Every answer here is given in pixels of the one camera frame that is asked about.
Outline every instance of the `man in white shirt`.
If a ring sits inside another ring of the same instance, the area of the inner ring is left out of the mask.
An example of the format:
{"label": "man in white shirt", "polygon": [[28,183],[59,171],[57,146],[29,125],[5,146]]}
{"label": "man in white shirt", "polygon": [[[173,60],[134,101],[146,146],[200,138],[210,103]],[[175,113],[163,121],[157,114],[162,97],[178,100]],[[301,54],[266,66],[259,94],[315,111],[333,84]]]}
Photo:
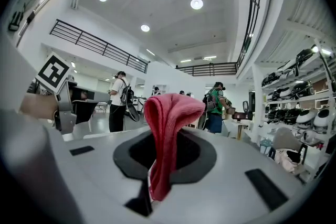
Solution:
{"label": "man in white shirt", "polygon": [[115,78],[117,78],[117,80],[113,84],[110,92],[112,96],[109,116],[110,132],[120,132],[123,130],[126,103],[121,102],[120,97],[122,96],[123,89],[129,85],[124,71],[119,71]]}

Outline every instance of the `green shirt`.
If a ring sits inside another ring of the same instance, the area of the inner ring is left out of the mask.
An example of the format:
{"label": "green shirt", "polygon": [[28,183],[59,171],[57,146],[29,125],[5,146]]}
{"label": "green shirt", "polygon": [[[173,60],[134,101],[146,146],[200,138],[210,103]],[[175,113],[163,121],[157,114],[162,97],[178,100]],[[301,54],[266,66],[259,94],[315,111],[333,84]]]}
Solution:
{"label": "green shirt", "polygon": [[215,113],[215,114],[222,115],[223,114],[223,105],[219,100],[221,98],[224,98],[223,97],[223,91],[218,89],[218,88],[212,88],[211,90],[209,90],[209,94],[211,95],[212,100],[217,104],[216,108],[213,111],[211,111],[210,113]]}

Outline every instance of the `man in green shirt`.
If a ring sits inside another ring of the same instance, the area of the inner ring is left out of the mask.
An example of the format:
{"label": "man in green shirt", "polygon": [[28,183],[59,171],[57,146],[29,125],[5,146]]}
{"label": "man in green shirt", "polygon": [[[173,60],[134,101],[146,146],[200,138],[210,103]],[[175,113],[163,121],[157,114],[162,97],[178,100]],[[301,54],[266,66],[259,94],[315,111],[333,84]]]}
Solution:
{"label": "man in green shirt", "polygon": [[223,96],[223,89],[225,90],[223,84],[216,82],[208,93],[211,96],[213,104],[215,104],[214,109],[208,113],[207,129],[211,133],[222,132],[223,107],[228,108]]}

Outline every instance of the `white column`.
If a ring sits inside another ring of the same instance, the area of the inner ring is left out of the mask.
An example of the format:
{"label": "white column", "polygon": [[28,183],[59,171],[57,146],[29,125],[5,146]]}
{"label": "white column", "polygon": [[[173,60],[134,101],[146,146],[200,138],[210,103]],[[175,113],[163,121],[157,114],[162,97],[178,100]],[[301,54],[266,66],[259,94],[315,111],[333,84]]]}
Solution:
{"label": "white column", "polygon": [[253,80],[254,80],[254,88],[256,91],[256,111],[254,116],[254,126],[252,130],[252,142],[259,143],[258,134],[261,132],[261,127],[264,124],[264,114],[265,114],[265,105],[264,105],[264,97],[263,91],[261,88],[262,80],[264,79],[263,72],[261,67],[257,64],[252,65],[253,72]]}

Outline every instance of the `black rectangular slot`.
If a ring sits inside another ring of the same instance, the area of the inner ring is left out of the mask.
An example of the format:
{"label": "black rectangular slot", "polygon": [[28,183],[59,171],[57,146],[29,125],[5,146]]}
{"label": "black rectangular slot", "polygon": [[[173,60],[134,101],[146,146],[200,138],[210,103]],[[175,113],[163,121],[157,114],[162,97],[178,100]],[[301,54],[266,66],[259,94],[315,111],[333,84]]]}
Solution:
{"label": "black rectangular slot", "polygon": [[79,148],[74,148],[73,150],[70,150],[70,153],[72,156],[84,154],[86,152],[94,151],[95,149],[92,146],[84,146]]}
{"label": "black rectangular slot", "polygon": [[286,195],[260,169],[246,171],[245,174],[271,211],[287,202]]}

